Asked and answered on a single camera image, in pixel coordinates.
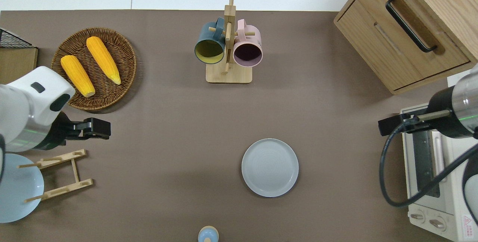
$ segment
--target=warning label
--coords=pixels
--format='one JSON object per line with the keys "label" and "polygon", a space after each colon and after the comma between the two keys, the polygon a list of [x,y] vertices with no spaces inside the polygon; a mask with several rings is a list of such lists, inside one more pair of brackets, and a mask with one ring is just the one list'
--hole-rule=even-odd
{"label": "warning label", "polygon": [[471,215],[463,215],[463,237],[473,238],[473,220]]}

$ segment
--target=woven tray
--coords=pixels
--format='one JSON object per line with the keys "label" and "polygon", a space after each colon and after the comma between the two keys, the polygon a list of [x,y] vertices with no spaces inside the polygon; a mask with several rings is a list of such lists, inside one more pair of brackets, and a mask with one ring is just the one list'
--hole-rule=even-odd
{"label": "woven tray", "polygon": [[[86,41],[91,36],[99,37],[113,57],[120,74],[120,85],[106,77],[89,52]],[[75,55],[85,68],[94,86],[93,96],[84,97],[68,78],[60,64],[65,55]],[[84,111],[98,111],[115,104],[128,92],[136,74],[136,54],[128,40],[118,32],[108,28],[87,28],[61,43],[53,57],[52,69],[76,90],[76,94],[68,101],[70,106]]]}

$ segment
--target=brown table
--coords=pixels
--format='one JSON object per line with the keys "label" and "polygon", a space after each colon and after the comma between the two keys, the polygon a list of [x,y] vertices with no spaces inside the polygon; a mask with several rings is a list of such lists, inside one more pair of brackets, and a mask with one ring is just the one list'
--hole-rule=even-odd
{"label": "brown table", "polygon": [[[205,225],[222,242],[445,241],[381,196],[377,120],[427,102],[446,80],[392,96],[333,25],[335,12],[238,11],[261,30],[264,60],[251,84],[208,84],[193,47],[202,24],[222,14],[1,12],[2,28],[40,48],[39,65],[76,31],[108,27],[130,40],[140,67],[125,99],[93,115],[111,122],[109,140],[22,153],[36,161],[85,148],[79,174],[95,185],[0,225],[0,241],[196,241]],[[299,159],[296,185],[278,198],[254,194],[241,176],[244,152],[263,138],[283,140]],[[388,163],[390,192],[403,198],[399,139]],[[43,175],[46,190],[73,182],[68,164]]]}

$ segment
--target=yellow corn cob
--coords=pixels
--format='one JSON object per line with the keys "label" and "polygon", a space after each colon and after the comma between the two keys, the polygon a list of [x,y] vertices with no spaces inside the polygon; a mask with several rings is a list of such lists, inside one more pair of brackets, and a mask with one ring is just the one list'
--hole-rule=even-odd
{"label": "yellow corn cob", "polygon": [[118,68],[103,41],[99,37],[89,37],[87,38],[87,47],[106,77],[116,84],[121,84]]}
{"label": "yellow corn cob", "polygon": [[73,55],[61,58],[61,67],[84,97],[94,95],[94,87],[80,61]]}

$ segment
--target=wooden mug tree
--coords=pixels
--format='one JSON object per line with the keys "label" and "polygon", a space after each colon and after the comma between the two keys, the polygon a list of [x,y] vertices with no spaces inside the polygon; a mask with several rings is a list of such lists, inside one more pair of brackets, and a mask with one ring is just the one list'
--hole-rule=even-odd
{"label": "wooden mug tree", "polygon": [[[236,26],[236,6],[234,0],[229,0],[229,5],[224,7],[224,36],[226,37],[226,46],[224,48],[224,58],[219,63],[206,65],[206,81],[209,83],[250,83],[252,82],[252,67],[243,67],[232,60],[232,50],[234,47],[233,33]],[[246,32],[246,35],[254,35],[254,32]]]}
{"label": "wooden mug tree", "polygon": [[86,151],[84,149],[75,151],[75,152],[70,152],[64,155],[59,155],[57,157],[51,157],[51,158],[43,158],[37,162],[34,162],[33,164],[23,164],[19,165],[17,168],[25,168],[25,167],[38,167],[40,170],[45,169],[47,167],[51,167],[53,165],[61,164],[62,162],[67,162],[71,161],[71,164],[73,166],[73,175],[75,176],[75,183],[69,184],[67,186],[59,187],[50,191],[43,192],[42,195],[39,196],[34,196],[32,198],[28,198],[25,200],[25,203],[31,202],[33,200],[41,199],[41,201],[50,199],[52,197],[62,195],[71,191],[75,191],[77,189],[84,188],[86,186],[91,186],[93,185],[93,180],[92,179],[85,179],[80,181],[78,177],[78,170],[77,170],[77,164],[75,162],[76,158],[82,157],[87,155]]}

